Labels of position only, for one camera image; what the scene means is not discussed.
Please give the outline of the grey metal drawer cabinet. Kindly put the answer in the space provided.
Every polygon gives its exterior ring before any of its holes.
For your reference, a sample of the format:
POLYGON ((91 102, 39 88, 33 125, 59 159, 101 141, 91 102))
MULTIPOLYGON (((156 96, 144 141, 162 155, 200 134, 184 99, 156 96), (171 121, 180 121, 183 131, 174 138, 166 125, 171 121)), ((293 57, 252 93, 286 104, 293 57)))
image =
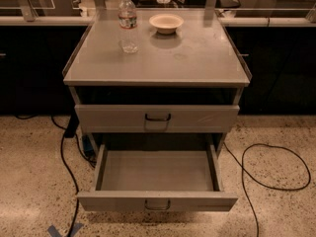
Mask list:
MULTIPOLYGON (((207 21, 202 10, 180 10, 184 23, 173 34, 161 35, 149 23, 158 14, 139 11, 138 51, 133 54, 119 48, 117 13, 100 15, 66 69, 64 82, 75 106, 238 106, 251 74, 221 24, 207 21)), ((103 135, 114 134, 82 132, 93 149, 99 149, 103 135)), ((220 149, 228 132, 201 134, 220 149)))

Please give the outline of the grey drawer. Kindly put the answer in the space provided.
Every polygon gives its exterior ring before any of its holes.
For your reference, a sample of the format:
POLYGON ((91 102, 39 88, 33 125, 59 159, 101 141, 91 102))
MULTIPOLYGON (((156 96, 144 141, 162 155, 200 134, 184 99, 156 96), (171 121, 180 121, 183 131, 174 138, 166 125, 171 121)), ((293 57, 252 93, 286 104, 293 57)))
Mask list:
POLYGON ((85 132, 228 132, 239 112, 224 105, 76 105, 85 132))
POLYGON ((194 151, 114 151, 101 147, 94 186, 77 195, 87 211, 228 211, 214 147, 194 151))

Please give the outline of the beige paper bowl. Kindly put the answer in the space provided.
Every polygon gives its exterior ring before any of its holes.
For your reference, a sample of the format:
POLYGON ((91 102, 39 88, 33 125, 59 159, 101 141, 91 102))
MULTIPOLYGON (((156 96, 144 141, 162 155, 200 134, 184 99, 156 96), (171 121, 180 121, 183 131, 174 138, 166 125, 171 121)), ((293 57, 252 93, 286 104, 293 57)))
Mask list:
POLYGON ((158 14, 149 19, 149 23, 159 34, 173 34, 179 28, 184 20, 182 17, 174 14, 158 14))

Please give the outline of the grey top drawer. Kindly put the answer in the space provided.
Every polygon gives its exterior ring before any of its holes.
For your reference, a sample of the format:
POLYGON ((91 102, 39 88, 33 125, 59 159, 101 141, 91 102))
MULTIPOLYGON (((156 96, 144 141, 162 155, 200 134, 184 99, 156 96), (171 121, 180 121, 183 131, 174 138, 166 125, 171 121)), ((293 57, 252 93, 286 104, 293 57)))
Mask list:
POLYGON ((224 105, 76 105, 85 132, 228 132, 239 112, 224 105))

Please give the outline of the clear plastic water bottle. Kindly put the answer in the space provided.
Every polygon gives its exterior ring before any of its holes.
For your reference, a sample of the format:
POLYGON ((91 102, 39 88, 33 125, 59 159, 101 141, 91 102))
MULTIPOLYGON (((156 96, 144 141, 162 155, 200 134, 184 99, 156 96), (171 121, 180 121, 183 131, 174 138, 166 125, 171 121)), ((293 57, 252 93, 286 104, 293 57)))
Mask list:
POLYGON ((137 14, 132 0, 120 0, 118 5, 119 46, 125 53, 136 53, 137 14))

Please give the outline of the blue power strip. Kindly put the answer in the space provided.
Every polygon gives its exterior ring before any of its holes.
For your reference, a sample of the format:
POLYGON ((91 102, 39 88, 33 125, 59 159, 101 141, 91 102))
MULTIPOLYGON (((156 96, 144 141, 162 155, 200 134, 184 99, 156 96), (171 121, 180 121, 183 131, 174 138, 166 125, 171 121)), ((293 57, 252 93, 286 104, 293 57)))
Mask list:
POLYGON ((95 151, 94 151, 93 146, 91 144, 91 141, 87 135, 82 136, 82 146, 83 146, 84 155, 87 158, 90 158, 90 157, 95 155, 95 151))

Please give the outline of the blue tape cross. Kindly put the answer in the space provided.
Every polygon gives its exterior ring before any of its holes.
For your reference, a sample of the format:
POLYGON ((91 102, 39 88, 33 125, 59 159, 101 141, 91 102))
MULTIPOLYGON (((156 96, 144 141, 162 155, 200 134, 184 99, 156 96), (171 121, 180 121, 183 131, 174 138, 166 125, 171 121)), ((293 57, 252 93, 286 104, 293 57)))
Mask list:
MULTIPOLYGON (((69 236, 68 237, 74 237, 75 234, 83 227, 82 223, 75 223, 72 227, 69 236)), ((59 233, 59 231, 53 226, 50 225, 47 229, 48 234, 50 237, 62 237, 62 235, 59 233)))

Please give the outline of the white counter ledge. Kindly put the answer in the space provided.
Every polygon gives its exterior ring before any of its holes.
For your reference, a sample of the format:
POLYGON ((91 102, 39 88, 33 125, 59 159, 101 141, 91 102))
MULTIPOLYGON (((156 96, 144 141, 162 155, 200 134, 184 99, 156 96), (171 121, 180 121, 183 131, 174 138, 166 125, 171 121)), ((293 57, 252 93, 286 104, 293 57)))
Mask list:
MULTIPOLYGON (((316 28, 305 18, 219 18, 225 27, 282 27, 316 28)), ((23 17, 1 16, 0 26, 86 26, 94 22, 93 17, 37 17, 27 22, 23 17)))

